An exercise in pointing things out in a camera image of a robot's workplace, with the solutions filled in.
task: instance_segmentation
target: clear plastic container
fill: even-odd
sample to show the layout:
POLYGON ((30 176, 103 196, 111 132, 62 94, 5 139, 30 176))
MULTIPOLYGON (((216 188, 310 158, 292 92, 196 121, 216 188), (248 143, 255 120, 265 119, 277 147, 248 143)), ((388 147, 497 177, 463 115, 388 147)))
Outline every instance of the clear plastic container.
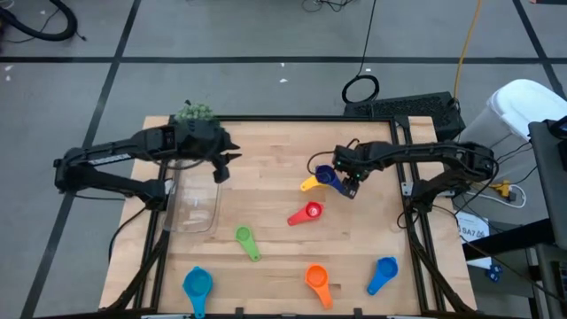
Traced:
MULTIPOLYGON (((178 160, 175 166, 188 164, 188 160, 178 160)), ((206 163, 175 170, 164 230, 204 235, 216 231, 221 186, 214 182, 213 171, 214 167, 206 163)))

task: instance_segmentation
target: wooden table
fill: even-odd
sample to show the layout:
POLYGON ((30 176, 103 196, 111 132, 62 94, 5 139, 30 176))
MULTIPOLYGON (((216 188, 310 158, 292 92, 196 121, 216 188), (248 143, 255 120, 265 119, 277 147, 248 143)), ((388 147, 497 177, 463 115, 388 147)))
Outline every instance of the wooden table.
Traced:
MULTIPOLYGON (((164 116, 147 117, 144 127, 166 123, 164 116)), ((365 315, 420 313, 407 234, 396 226, 402 204, 395 166, 373 172, 361 184, 355 200, 333 189, 299 190, 308 177, 306 163, 313 153, 333 150, 335 144, 347 144, 355 137, 362 142, 391 142, 387 123, 231 121, 222 126, 242 147, 244 155, 229 164, 231 177, 221 185, 217 230, 202 237, 172 233, 160 312, 192 312, 182 282, 193 267, 200 266, 214 280, 207 313, 233 314, 236 307, 243 307, 247 314, 350 315, 354 307, 361 307, 365 315), (308 200, 324 204, 321 219, 288 226, 286 219, 308 200), (251 262, 234 240, 236 227, 241 224, 252 228, 261 261, 251 262), (385 256, 397 259, 399 274, 377 295, 369 296, 366 286, 377 259, 385 256), (315 293, 304 283, 307 266, 314 262, 329 271, 334 299, 331 310, 323 310, 315 293)), ((410 129, 414 143, 435 140, 431 118, 410 118, 410 129)), ((330 163, 330 155, 316 158, 313 165, 322 163, 330 163)), ((442 171, 440 163, 423 163, 418 168, 424 179, 442 171)), ((156 178, 158 170, 151 162, 136 160, 132 178, 156 178)), ((435 204, 453 209, 447 198, 438 198, 435 204)), ((128 199, 121 222, 142 205, 136 198, 128 199)), ((144 214, 118 236, 101 307, 112 303, 137 272, 148 221, 149 214, 144 214)), ((434 208, 429 221, 439 270, 461 298, 476 308, 454 218, 434 208)), ((434 309, 431 280, 425 268, 423 272, 429 307, 434 309)), ((152 282, 150 274, 148 287, 152 282)), ((149 305, 149 294, 145 294, 145 305, 149 305)))

